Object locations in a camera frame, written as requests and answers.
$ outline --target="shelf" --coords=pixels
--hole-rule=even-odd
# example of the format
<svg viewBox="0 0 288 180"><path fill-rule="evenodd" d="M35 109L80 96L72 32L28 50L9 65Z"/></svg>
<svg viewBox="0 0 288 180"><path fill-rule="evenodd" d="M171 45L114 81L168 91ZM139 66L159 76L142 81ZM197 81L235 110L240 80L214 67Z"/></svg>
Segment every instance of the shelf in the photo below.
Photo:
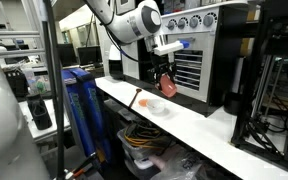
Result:
<svg viewBox="0 0 288 180"><path fill-rule="evenodd" d="M0 31L0 39L39 38L38 31Z"/></svg>
<svg viewBox="0 0 288 180"><path fill-rule="evenodd" d="M113 80L109 76L97 78L96 84L99 89L125 106L132 101L133 94L138 88L124 81ZM141 99L161 99L165 102L167 110L162 115L153 115L147 108L137 103ZM233 136L236 116L226 113L223 108L205 118L201 114L142 90L131 111L148 119L242 179L288 179L287 171L229 143Z"/></svg>
<svg viewBox="0 0 288 180"><path fill-rule="evenodd" d="M37 54L45 54L44 49L32 49L32 50L18 50L18 51L2 51L0 52L0 58L13 58L32 56Z"/></svg>

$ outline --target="white table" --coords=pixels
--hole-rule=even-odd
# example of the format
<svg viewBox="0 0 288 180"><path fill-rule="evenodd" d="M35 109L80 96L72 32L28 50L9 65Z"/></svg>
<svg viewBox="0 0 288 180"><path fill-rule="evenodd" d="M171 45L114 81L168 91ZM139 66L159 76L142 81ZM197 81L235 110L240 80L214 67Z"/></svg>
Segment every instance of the white table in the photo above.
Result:
<svg viewBox="0 0 288 180"><path fill-rule="evenodd" d="M28 128L31 131L31 134L33 136L33 139L35 142L41 141L43 139L49 138L51 136L54 136L57 134L57 124L56 124L56 119L55 119L55 113L54 113L54 107L53 107L53 101L52 100L44 100L47 111L50 115L51 121L52 121L52 126L45 129L45 130L38 130L36 127L35 122L32 120L32 114L27 106L27 102L20 102L20 108L22 110L23 115L26 116L26 121L28 124ZM68 131L71 129L69 120L67 118L66 113L64 114L64 131Z"/></svg>
<svg viewBox="0 0 288 180"><path fill-rule="evenodd" d="M97 78L96 84L102 91L126 106L130 104L138 88L108 76ZM152 115L147 108L139 106L138 101L141 99L162 99L166 111L161 115ZM132 110L242 179L288 179L287 171L229 144L236 116L226 113L223 108L205 118L201 114L143 90L138 94Z"/></svg>

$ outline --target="floor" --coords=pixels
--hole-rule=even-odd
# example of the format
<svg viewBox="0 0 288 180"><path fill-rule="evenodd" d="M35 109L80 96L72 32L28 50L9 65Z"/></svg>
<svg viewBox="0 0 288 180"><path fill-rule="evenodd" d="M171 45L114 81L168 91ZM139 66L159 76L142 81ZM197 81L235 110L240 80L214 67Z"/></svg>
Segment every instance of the floor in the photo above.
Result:
<svg viewBox="0 0 288 180"><path fill-rule="evenodd" d="M68 170L73 170L80 163L85 160L85 156L80 152L77 146L73 146L65 150L65 168ZM45 160L45 165L49 171L51 178L56 177L56 162L57 156L54 154L52 157L49 157ZM96 171L87 173L87 178L82 176L81 180L137 180L137 178L127 169L124 163L119 160L115 165L106 166L103 169L103 172L100 174Z"/></svg>

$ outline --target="robotic arm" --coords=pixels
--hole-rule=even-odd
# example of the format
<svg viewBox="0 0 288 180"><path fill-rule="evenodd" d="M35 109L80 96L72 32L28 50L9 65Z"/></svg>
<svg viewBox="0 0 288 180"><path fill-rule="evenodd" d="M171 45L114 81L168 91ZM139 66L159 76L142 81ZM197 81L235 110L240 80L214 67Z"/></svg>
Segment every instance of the robotic arm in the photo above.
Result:
<svg viewBox="0 0 288 180"><path fill-rule="evenodd" d="M161 15L153 0L142 1L136 9L121 16L114 14L105 0L84 1L118 44L130 44L151 36L161 27Z"/></svg>
<svg viewBox="0 0 288 180"><path fill-rule="evenodd" d="M119 16L111 10L106 0L84 1L101 21L102 25L110 31L112 38L117 44L127 45L146 38L147 50L151 53L151 60L154 66L148 73L151 74L151 79L155 80L156 88L161 90L167 97L172 97L176 93L173 78L176 69L174 62L169 63L168 60L165 60L165 55L184 49L188 45L185 45L187 42L183 43L179 41L167 45L155 43L153 36L159 35L161 27L161 15L156 2L153 0L144 0L136 9Z"/></svg>

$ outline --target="monitor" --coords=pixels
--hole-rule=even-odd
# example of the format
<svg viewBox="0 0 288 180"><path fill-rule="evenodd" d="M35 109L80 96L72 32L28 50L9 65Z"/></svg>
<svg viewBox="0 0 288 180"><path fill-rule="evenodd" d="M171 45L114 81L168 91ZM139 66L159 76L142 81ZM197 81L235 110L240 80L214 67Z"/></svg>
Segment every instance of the monitor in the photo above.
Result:
<svg viewBox="0 0 288 180"><path fill-rule="evenodd" d="M57 50L63 67L77 65L73 44L58 44Z"/></svg>
<svg viewBox="0 0 288 180"><path fill-rule="evenodd" d="M77 48L80 66L102 62L100 46L79 47Z"/></svg>

